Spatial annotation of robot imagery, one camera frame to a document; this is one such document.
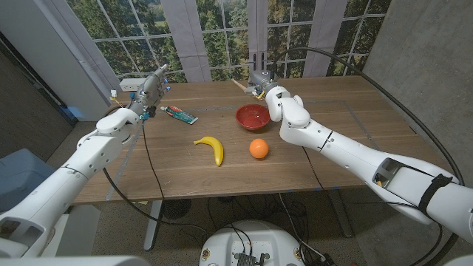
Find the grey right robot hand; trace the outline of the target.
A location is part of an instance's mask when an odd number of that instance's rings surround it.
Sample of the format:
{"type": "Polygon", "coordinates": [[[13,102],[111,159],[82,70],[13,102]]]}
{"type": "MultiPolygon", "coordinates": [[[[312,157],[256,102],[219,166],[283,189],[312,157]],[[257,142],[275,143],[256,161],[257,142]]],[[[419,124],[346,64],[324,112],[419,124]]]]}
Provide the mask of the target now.
{"type": "Polygon", "coordinates": [[[278,86],[278,83],[273,72],[256,70],[250,73],[248,85],[243,90],[246,95],[263,100],[266,94],[276,86],[278,86]]]}

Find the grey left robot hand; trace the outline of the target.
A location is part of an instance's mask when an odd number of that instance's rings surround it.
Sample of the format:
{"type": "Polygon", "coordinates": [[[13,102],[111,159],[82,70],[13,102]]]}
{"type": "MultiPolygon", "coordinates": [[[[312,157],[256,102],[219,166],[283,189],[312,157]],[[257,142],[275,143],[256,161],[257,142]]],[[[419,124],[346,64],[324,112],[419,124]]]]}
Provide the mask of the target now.
{"type": "Polygon", "coordinates": [[[165,77],[168,68],[168,64],[164,64],[150,74],[139,86],[137,94],[127,108],[138,116],[148,114],[149,117],[154,117],[162,97],[170,90],[165,77]]]}

